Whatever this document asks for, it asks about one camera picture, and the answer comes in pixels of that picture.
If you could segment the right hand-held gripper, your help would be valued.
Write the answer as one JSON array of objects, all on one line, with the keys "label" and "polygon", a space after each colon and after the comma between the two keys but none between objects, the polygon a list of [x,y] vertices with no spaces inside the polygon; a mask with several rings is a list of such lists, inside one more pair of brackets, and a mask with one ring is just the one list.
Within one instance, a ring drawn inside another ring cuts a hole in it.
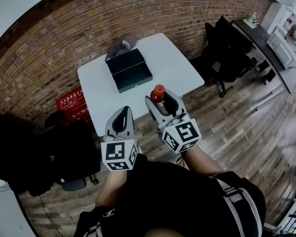
[{"label": "right hand-held gripper", "polygon": [[152,119],[159,124],[162,141],[176,154],[193,148],[202,138],[196,120],[190,118],[183,100],[172,91],[165,89],[168,113],[163,113],[148,96],[145,96],[145,104]]}]

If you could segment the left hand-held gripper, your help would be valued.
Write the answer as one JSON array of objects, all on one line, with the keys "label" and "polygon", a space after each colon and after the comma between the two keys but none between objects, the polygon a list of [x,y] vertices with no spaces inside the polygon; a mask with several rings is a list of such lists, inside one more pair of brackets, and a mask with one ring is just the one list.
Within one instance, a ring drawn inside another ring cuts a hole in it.
[{"label": "left hand-held gripper", "polygon": [[129,106],[117,110],[107,121],[101,152],[102,161],[110,171],[133,169],[139,147]]}]

